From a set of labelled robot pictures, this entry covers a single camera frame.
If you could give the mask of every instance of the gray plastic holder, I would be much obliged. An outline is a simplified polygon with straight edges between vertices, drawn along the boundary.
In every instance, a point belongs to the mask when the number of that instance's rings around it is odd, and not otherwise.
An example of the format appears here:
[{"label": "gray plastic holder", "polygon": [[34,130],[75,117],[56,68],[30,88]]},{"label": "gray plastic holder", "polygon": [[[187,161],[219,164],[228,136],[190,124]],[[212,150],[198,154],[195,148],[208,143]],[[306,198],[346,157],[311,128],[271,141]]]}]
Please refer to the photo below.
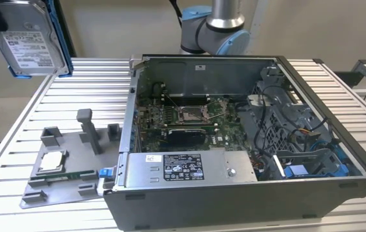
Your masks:
[{"label": "gray plastic holder", "polygon": [[43,142],[20,201],[21,208],[100,198],[98,172],[118,162],[119,126],[95,130],[91,109],[78,111],[83,132],[43,129]]}]

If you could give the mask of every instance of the hard drive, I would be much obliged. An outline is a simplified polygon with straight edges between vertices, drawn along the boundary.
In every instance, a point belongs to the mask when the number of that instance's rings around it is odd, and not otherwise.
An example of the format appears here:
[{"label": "hard drive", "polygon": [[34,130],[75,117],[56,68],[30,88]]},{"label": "hard drive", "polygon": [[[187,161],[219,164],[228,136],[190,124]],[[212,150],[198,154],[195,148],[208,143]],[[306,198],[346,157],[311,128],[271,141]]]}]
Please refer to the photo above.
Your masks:
[{"label": "hard drive", "polygon": [[17,78],[70,76],[72,63],[54,1],[0,1],[0,51]]}]

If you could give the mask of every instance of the green circuit board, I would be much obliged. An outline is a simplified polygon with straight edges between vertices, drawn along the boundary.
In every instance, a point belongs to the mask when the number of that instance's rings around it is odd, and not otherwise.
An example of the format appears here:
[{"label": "green circuit board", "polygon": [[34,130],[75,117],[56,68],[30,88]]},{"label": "green circuit board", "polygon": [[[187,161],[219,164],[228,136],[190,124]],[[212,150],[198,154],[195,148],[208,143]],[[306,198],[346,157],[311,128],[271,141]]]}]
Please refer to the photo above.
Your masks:
[{"label": "green circuit board", "polygon": [[[140,102],[144,104],[139,108],[138,119],[142,152],[251,150],[234,103],[228,100],[210,98],[206,105],[180,107],[164,106],[148,99]],[[204,130],[204,142],[190,147],[168,145],[167,133],[175,129]]]}]

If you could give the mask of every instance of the motherboard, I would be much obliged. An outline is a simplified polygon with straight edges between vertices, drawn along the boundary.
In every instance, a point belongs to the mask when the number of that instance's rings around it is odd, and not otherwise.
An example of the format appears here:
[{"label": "motherboard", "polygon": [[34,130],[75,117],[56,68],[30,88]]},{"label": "motherboard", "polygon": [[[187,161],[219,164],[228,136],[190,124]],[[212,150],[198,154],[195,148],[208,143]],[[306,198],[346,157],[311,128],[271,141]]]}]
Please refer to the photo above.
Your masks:
[{"label": "motherboard", "polygon": [[235,104],[230,97],[140,99],[142,152],[251,151]]}]

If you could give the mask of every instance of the blue latch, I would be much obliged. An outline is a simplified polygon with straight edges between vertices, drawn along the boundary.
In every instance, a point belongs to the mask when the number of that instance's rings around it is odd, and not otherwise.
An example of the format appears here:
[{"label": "blue latch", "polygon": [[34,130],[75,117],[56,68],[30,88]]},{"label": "blue latch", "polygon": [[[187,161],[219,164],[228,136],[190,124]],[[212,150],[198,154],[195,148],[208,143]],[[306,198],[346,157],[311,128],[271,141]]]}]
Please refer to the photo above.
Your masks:
[{"label": "blue latch", "polygon": [[111,168],[100,169],[98,176],[99,176],[99,178],[112,178],[112,169]]}]

